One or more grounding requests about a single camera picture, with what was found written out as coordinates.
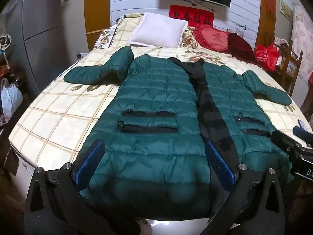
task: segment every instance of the bed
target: bed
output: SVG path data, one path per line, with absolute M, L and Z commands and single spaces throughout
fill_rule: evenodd
M 117 85 L 69 84 L 63 80 L 64 75 L 73 67 L 103 65 L 113 53 L 128 45 L 128 39 L 142 16 L 143 14 L 125 15 L 113 27 L 104 30 L 94 49 L 57 77 L 18 121 L 9 140 L 31 175 L 37 166 L 50 170 L 59 169 L 66 162 L 73 162 L 91 129 L 119 89 Z M 283 90 L 256 65 L 201 47 L 192 35 L 191 27 L 184 32 L 180 48 L 132 46 L 132 51 L 135 57 L 149 54 L 159 58 L 176 57 L 188 62 L 203 58 L 216 65 L 225 64 L 238 74 L 252 70 L 266 85 Z M 298 125 L 298 120 L 305 122 L 309 132 L 312 129 L 294 102 L 289 107 L 264 99 L 256 99 L 256 102 L 278 130 L 306 146 L 293 135 L 292 129 Z

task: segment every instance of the white pillow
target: white pillow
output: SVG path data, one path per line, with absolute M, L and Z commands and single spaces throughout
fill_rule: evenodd
M 185 20 L 146 12 L 128 43 L 146 47 L 179 48 L 187 26 Z

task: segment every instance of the wooden door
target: wooden door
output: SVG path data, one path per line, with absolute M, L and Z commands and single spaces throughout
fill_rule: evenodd
M 103 29 L 110 28 L 110 0 L 84 0 L 88 49 L 91 51 Z
M 257 45 L 268 47 L 275 39 L 276 0 L 261 0 Z

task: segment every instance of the puffer jacket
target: puffer jacket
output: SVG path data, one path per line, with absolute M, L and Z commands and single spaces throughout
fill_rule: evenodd
M 253 72 L 245 77 L 209 63 L 203 69 L 209 101 L 234 144 L 232 154 L 252 170 L 279 170 L 286 180 L 291 167 L 288 157 L 266 134 L 275 127 L 252 92 L 285 105 L 291 103 L 290 98 L 265 86 Z M 83 153 L 98 138 L 105 143 L 105 155 L 81 195 L 156 220 L 210 215 L 214 201 L 209 194 L 210 168 L 200 134 L 197 94 L 189 75 L 169 59 L 149 55 L 134 59 L 131 47 L 124 47 L 106 64 L 73 68 L 64 80 L 98 85 L 116 77 L 121 82 L 119 91 L 80 150 Z M 219 124 L 212 121 L 210 137 L 222 144 Z

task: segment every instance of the bag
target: bag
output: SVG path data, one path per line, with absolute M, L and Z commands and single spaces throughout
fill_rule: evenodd
M 258 45 L 255 57 L 259 61 L 259 64 L 266 70 L 273 72 L 275 70 L 278 58 L 280 54 L 273 44 L 268 48 Z
M 21 91 L 14 84 L 9 84 L 7 78 L 1 81 L 1 104 L 4 115 L 4 121 L 0 121 L 0 126 L 7 124 L 16 111 L 18 106 L 23 102 Z

